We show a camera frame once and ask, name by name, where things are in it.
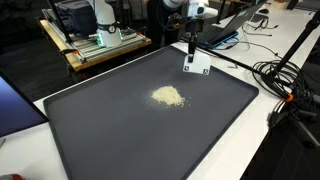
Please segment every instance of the monitor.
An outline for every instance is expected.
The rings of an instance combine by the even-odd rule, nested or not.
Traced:
[[[0,138],[45,122],[46,116],[0,70]]]

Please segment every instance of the black mat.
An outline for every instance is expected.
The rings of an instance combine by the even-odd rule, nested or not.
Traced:
[[[190,175],[258,89],[213,67],[209,76],[182,72],[185,56],[165,48],[45,100],[69,179]],[[150,98],[165,85],[183,107]]]

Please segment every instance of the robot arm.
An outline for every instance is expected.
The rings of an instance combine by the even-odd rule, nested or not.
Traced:
[[[120,29],[114,17],[113,8],[105,0],[87,0],[97,18],[98,45],[113,47],[121,44]]]
[[[175,11],[188,0],[163,0],[168,10]],[[188,8],[189,18],[211,18],[218,14],[218,11],[209,6],[208,0],[190,0]]]

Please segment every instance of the table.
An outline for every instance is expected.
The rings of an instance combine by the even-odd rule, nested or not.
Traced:
[[[52,39],[52,41],[54,42],[54,44],[58,47],[59,51],[65,50],[65,49],[70,49],[70,47],[67,45],[66,42],[64,42],[64,40],[59,36],[59,34],[55,31],[54,28],[52,28],[49,25],[48,20],[40,20],[39,24],[42,28],[42,30],[44,31],[44,33],[48,34],[48,36]],[[145,41],[141,41],[141,43],[138,44],[134,44],[132,46],[123,48],[123,49],[119,49],[117,51],[112,51],[98,59],[92,60],[92,61],[87,61],[85,63],[81,63],[81,61],[79,60],[79,58],[72,54],[66,54],[65,55],[65,59],[67,61],[67,64],[71,66],[72,70],[70,70],[70,72],[79,72],[81,70],[87,69],[89,67],[92,67],[94,65],[97,65],[99,63],[105,62],[107,60],[116,58],[118,56],[124,55],[126,53],[138,50],[140,48],[146,47],[148,45],[151,44],[151,39],[146,38]]]
[[[249,36],[249,41],[263,44],[283,56],[311,17],[309,12],[302,10],[270,9],[269,24],[270,26],[279,24],[279,27],[263,31],[272,33],[272,37]],[[320,29],[315,30],[295,53],[292,62],[301,67],[319,35]],[[174,46],[187,51],[186,43],[176,43]],[[274,59],[273,54],[263,48],[252,46],[249,51],[246,51],[246,48],[245,44],[239,44],[230,50],[220,51],[220,53],[248,65],[261,60]],[[252,78],[251,72],[241,67],[228,68],[232,65],[231,63],[215,57],[212,57],[212,65],[257,86],[260,93],[225,132],[189,179],[238,180],[267,134],[268,114],[279,99],[259,87]],[[42,102],[43,99],[36,101],[35,105],[44,112]],[[6,144],[0,149],[0,162],[0,174],[16,172],[33,179],[67,179],[48,124],[8,136]]]

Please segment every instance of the black stand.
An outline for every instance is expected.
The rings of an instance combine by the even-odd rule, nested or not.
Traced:
[[[282,60],[279,62],[278,66],[276,67],[276,71],[280,72],[281,69],[287,64],[293,54],[299,49],[301,44],[308,38],[311,32],[316,29],[320,24],[320,10],[318,10],[313,18],[308,22],[306,28],[298,37],[298,39],[294,42],[291,46],[289,51],[283,56]]]
[[[188,62],[193,62],[194,53],[197,48],[197,33],[203,31],[203,19],[191,19],[191,22],[186,24],[186,32],[190,32],[189,44],[188,44],[188,55],[189,59]]]
[[[0,138],[0,149],[5,142],[6,142],[5,138]]]
[[[301,44],[308,38],[308,36],[311,34],[311,32],[316,29],[320,24],[320,10],[315,13],[313,18],[307,23],[305,30],[301,33],[301,35],[298,37],[298,39],[294,42],[292,47],[289,49],[289,51],[285,54],[285,56],[282,58],[282,60],[279,62],[278,66],[276,67],[276,71],[280,72],[281,69],[286,65],[286,63],[290,60],[290,58],[293,56],[293,54],[299,49]],[[240,63],[236,60],[233,60],[229,57],[223,56],[222,54],[219,54],[217,52],[213,52],[209,50],[207,47],[201,47],[201,49],[207,51],[208,53],[214,54],[222,59],[225,59],[229,62],[236,63],[237,65],[244,67],[254,73],[259,74],[255,69],[253,69],[250,66],[247,66],[243,63]],[[281,81],[282,84],[284,84],[287,87],[290,87],[291,84]],[[309,118],[309,117],[315,117],[317,114],[307,112],[307,111],[299,111],[300,114],[303,115],[304,118]],[[293,123],[302,131],[303,134],[308,138],[308,140],[313,144],[314,147],[320,147],[319,141],[312,135],[312,133],[306,128],[306,126],[301,122],[294,120]]]
[[[289,9],[289,10],[294,9],[294,7],[296,7],[298,2],[299,2],[299,0],[291,0],[287,6],[287,9]]]
[[[56,16],[57,18],[57,22],[58,22],[58,25],[60,27],[60,30],[62,31],[62,33],[64,34],[64,37],[66,38],[66,43],[71,43],[72,42],[72,39],[70,38],[68,32],[67,32],[67,29],[66,27],[64,26],[60,16],[59,16],[59,13],[56,9],[56,6],[54,5],[54,3],[52,2],[52,0],[47,0],[50,8],[52,9],[54,15]]]
[[[218,12],[218,16],[217,16],[217,22],[216,22],[217,24],[220,24],[221,16],[223,13],[224,6],[226,5],[226,1],[227,0],[222,0],[222,4],[221,4],[220,10]]]

